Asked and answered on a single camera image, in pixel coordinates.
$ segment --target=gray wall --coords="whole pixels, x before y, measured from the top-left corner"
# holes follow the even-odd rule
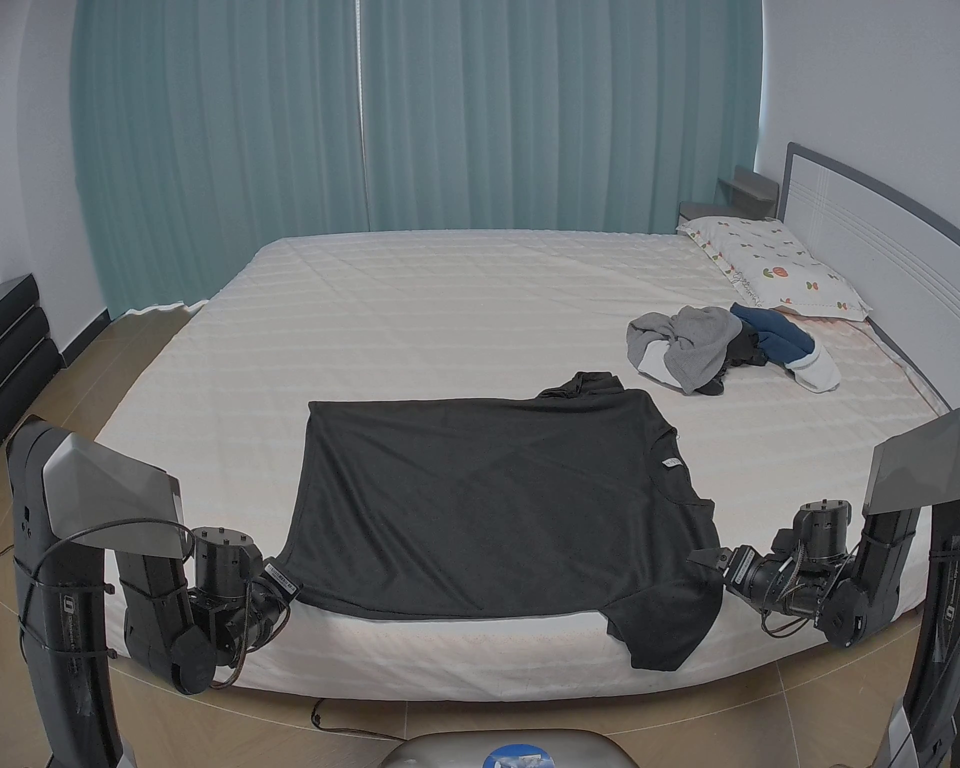
[[[789,141],[960,225],[960,0],[763,0],[759,173]]]
[[[63,350],[104,311],[75,182],[75,0],[0,0],[0,279],[34,273]]]

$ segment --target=curtain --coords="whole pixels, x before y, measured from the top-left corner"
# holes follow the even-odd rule
[[[668,232],[753,167],[760,0],[361,0],[373,229]]]
[[[209,298],[279,237],[368,228],[353,0],[83,0],[71,90],[113,316]]]

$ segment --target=floor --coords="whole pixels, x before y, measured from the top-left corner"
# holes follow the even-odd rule
[[[113,323],[31,412],[95,438],[140,373],[189,319],[183,309]],[[12,541],[0,461],[0,549]],[[12,558],[0,562],[0,768],[49,756],[16,645]],[[327,701],[322,723],[396,736],[486,728],[581,728],[609,735],[641,768],[869,765],[903,692],[920,618],[908,612],[849,651],[821,647],[715,683],[646,696],[529,704]],[[318,732],[311,699],[234,688],[186,698],[129,660],[112,664],[121,732],[139,768],[375,766],[394,742]]]

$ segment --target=black t-shirt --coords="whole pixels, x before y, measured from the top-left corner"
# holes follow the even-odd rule
[[[300,600],[374,619],[600,611],[677,669],[720,610],[713,503],[642,390],[578,374],[529,400],[312,402],[280,560]]]

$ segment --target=pillow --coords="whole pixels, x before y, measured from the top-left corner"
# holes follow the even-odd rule
[[[854,321],[870,312],[843,276],[813,258],[781,222],[705,216],[677,231],[707,252],[751,306]]]

